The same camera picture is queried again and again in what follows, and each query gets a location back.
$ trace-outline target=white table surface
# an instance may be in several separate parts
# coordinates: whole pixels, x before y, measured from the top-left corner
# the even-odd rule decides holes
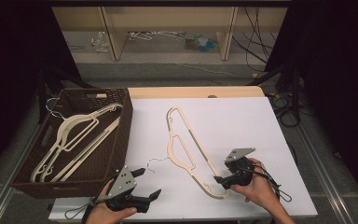
[[[149,160],[167,157],[169,133],[166,114],[173,106],[182,108],[194,134],[220,175],[230,175],[224,158],[233,148],[255,147],[256,151],[248,155],[248,158],[262,161],[275,181],[282,185],[281,190],[291,195],[293,200],[290,203],[281,200],[289,215],[317,215],[268,98],[132,99],[132,104],[133,117],[126,164],[131,170],[146,168],[144,175],[135,178],[138,186],[132,194],[147,197],[157,189],[162,189],[162,192],[150,204],[146,214],[138,213],[124,221],[206,221],[269,217],[263,208],[245,203],[244,197],[235,192],[225,200],[211,198],[186,170],[169,159],[151,161],[150,168],[155,173],[147,169]],[[196,174],[214,192],[221,192],[223,188],[215,183],[213,172],[200,156],[200,151],[192,146],[194,142],[186,136],[186,130],[182,130],[181,126],[182,120],[174,117],[173,130],[185,138],[197,164]],[[174,153],[178,159],[189,164],[180,145],[174,144]],[[49,219],[67,221],[64,212],[80,207],[87,201],[88,198],[57,199]],[[83,213],[80,213],[74,220],[78,221],[82,216]]]

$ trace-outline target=metal rail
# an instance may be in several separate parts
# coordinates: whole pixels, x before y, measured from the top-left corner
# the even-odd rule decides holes
[[[10,186],[10,183],[11,183],[12,179],[14,178],[14,176],[19,171],[20,166],[22,165],[22,162],[25,159],[25,156],[28,154],[28,151],[31,148],[31,144],[35,140],[36,134],[38,133],[39,129],[40,129],[40,124],[38,124],[36,126],[36,128],[34,130],[34,133],[31,136],[30,141],[28,142],[26,148],[22,151],[21,156],[20,156],[19,160],[16,163],[16,166],[13,168],[13,172],[11,173],[11,175],[8,178],[7,182],[5,183],[5,185],[2,187],[2,189],[0,191],[0,219],[1,219],[2,215],[5,213],[7,205],[10,202],[10,199],[13,196],[13,193],[15,191],[15,189],[13,189]]]
[[[336,186],[334,185],[333,180],[327,173],[327,170],[324,167],[323,162],[319,158],[318,153],[316,152],[316,149],[312,144],[302,122],[298,124],[296,129],[298,130],[298,134],[300,135],[300,138],[306,147],[306,151],[308,152],[310,158],[310,164],[315,171],[315,174],[318,177],[322,188],[324,189],[324,193],[327,196],[327,199],[331,203],[331,206],[336,213],[336,217],[339,223],[354,223],[347,205],[342,200],[342,197],[340,196]]]

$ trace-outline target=wrist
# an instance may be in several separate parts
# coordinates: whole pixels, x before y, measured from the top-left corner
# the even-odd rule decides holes
[[[277,223],[295,223],[279,201],[269,204],[265,207],[265,209],[271,214]]]
[[[81,223],[82,223],[82,224],[86,224],[86,223],[87,223],[87,220],[89,219],[91,210],[92,210],[93,208],[94,208],[94,207],[91,206],[90,204],[89,204],[89,206],[87,206],[86,211],[84,212],[84,215],[83,215],[83,217],[82,217],[82,219],[81,219]]]

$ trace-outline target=white plastic hanger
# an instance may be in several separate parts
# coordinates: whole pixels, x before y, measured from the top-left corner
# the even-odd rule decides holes
[[[73,160],[71,160],[51,182],[65,181],[71,174],[91,155],[91,153],[101,144],[101,142],[118,126],[120,117],[113,121],[103,132],[101,132],[88,146],[86,146]]]
[[[122,107],[121,104],[114,103],[111,105],[107,105],[99,110],[96,110],[88,115],[73,115],[72,117],[64,119],[63,123],[60,125],[59,130],[57,131],[57,139],[54,145],[50,148],[46,156],[43,158],[41,162],[36,166],[32,175],[31,182],[36,182],[36,177],[40,176],[39,181],[44,182],[45,177],[50,175],[52,172],[52,164],[57,160],[60,153],[64,151],[71,151],[83,138],[85,138],[99,123],[97,118],[102,114],[108,111],[115,111],[118,107]],[[68,143],[67,138],[69,132],[79,123],[90,121],[91,123],[82,130],[78,135],[76,135],[72,140]]]
[[[193,131],[191,130],[190,124],[188,123],[182,109],[178,106],[172,107],[168,113],[167,113],[167,123],[168,123],[168,130],[170,133],[170,140],[168,143],[168,147],[167,147],[167,151],[168,151],[168,158],[177,166],[185,169],[190,175],[191,177],[193,177],[193,179],[197,182],[197,184],[199,184],[199,186],[203,189],[203,191],[208,194],[209,196],[215,198],[215,199],[225,199],[228,198],[231,194],[231,191],[229,189],[226,189],[226,192],[224,194],[217,194],[217,193],[213,193],[212,189],[210,186],[207,186],[205,184],[203,184],[201,182],[201,180],[196,176],[196,174],[193,172],[193,170],[196,168],[196,164],[193,160],[193,158],[191,157],[191,154],[189,153],[185,142],[183,141],[182,137],[179,134],[174,134],[173,130],[172,130],[172,116],[171,113],[173,111],[177,110],[183,120],[183,122],[185,123],[188,131],[190,132],[194,142],[196,143],[197,147],[199,148],[202,156],[204,157],[204,159],[208,162],[209,167],[211,168],[211,170],[213,171],[213,175],[215,176],[220,176],[219,172],[217,171],[216,167],[214,166],[212,160],[208,157],[208,154],[206,153],[206,151],[203,149],[202,145],[200,144],[200,141],[197,139],[196,135],[193,133]],[[191,166],[187,166],[184,163],[182,163],[181,161],[179,161],[175,154],[173,153],[173,139],[177,137],[182,145],[182,147],[185,149],[185,152],[187,154],[187,156],[190,158],[191,161]]]

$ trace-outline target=brown wicker basket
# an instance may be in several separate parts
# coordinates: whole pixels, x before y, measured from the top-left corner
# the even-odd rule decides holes
[[[112,103],[121,103],[123,107],[98,117],[100,122],[92,132],[73,150],[60,153],[53,164],[52,174],[46,177],[45,182],[32,183],[30,178],[33,170],[54,145],[57,131],[63,122],[62,118],[48,114],[11,186],[38,199],[93,196],[106,179],[112,177],[117,169],[124,166],[132,119],[129,92],[127,89],[67,89],[60,93],[59,98],[52,110],[60,112],[65,118],[76,114],[89,114]],[[79,151],[119,116],[120,123],[115,130],[66,181],[50,182]],[[69,132],[69,139],[81,132],[87,124],[87,122],[77,124]]]

